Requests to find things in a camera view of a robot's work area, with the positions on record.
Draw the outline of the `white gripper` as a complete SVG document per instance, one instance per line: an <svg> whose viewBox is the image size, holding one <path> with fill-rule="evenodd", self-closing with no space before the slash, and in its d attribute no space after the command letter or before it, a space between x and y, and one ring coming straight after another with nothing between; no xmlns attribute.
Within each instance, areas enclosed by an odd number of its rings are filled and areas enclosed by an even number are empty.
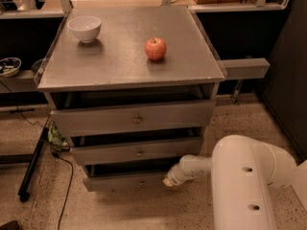
<svg viewBox="0 0 307 230"><path fill-rule="evenodd" d="M179 186L186 181L193 180L198 177L197 172L183 169L180 164L175 164L162 179L162 182L167 187Z"/></svg>

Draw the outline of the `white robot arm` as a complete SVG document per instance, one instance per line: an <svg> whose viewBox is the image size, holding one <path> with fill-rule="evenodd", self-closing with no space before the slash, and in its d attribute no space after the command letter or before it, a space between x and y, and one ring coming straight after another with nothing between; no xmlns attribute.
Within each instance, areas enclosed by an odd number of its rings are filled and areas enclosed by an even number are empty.
<svg viewBox="0 0 307 230"><path fill-rule="evenodd" d="M269 188L290 186L307 209L307 161L241 135L221 139L210 157L184 155L164 176L168 187L211 174L215 230L277 230Z"/></svg>

